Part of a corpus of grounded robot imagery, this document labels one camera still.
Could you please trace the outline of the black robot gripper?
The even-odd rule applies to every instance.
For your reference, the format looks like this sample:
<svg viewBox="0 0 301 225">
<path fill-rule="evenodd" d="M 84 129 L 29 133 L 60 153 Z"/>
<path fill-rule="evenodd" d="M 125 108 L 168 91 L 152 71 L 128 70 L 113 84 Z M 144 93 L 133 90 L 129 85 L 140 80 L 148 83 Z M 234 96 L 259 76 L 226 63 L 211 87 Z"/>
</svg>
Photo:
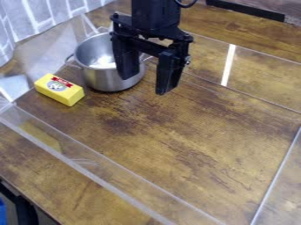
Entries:
<svg viewBox="0 0 301 225">
<path fill-rule="evenodd" d="M 182 0 L 131 0 L 131 14 L 115 12 L 112 54 L 121 80 L 140 72 L 139 52 L 159 57 L 155 93 L 178 87 L 188 57 L 191 36 L 179 29 L 180 10 L 194 5 Z"/>
</svg>

